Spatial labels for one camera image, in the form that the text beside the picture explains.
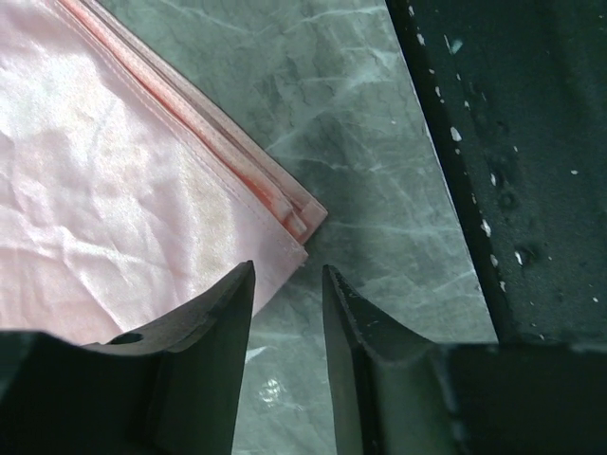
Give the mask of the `pink satin napkin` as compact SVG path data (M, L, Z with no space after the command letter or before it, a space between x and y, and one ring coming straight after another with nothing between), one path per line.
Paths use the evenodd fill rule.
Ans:
M2 3L3 329L105 342L245 261L260 309L326 214L99 3Z

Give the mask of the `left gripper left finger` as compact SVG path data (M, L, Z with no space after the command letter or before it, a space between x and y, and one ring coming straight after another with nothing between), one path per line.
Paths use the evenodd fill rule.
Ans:
M252 262L111 341L1 335L5 454L228 454L255 287Z

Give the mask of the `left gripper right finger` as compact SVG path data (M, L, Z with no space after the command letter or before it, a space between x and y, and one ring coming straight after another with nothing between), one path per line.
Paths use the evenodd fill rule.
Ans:
M340 454L602 454L606 347L436 343L322 270Z

